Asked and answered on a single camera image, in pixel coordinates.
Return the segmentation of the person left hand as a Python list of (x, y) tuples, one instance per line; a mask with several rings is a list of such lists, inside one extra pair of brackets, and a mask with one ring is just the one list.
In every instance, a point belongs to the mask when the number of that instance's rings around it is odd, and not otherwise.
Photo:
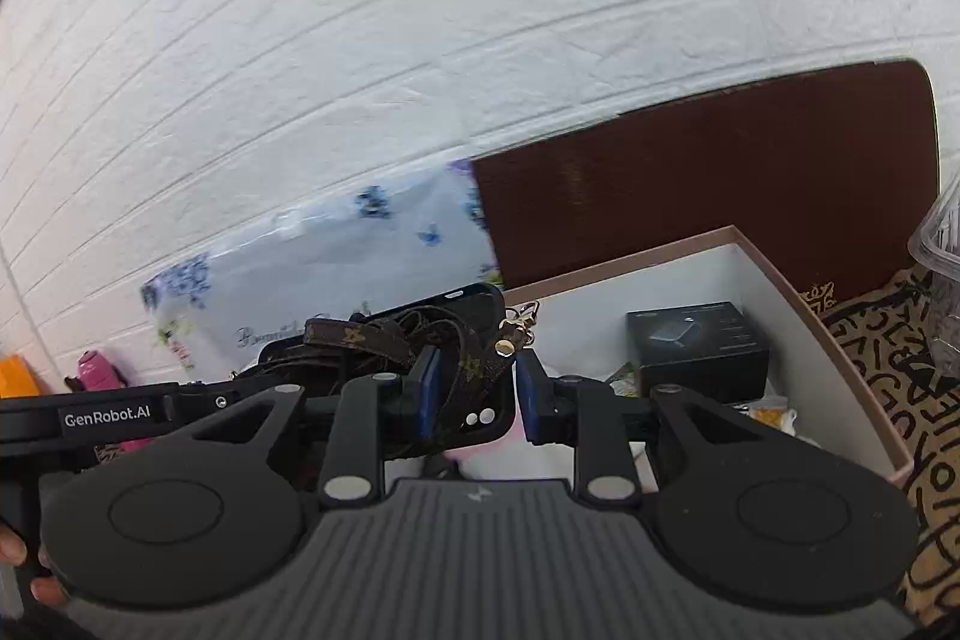
[(7, 525), (0, 528), (0, 549), (2, 549), (3, 564), (11, 565), (29, 575), (29, 583), (18, 587), (21, 594), (29, 593), (29, 604), (61, 608), (68, 601), (67, 592), (62, 587), (62, 583), (44, 569), (44, 565), (47, 564), (44, 551), (34, 554), (23, 539)]

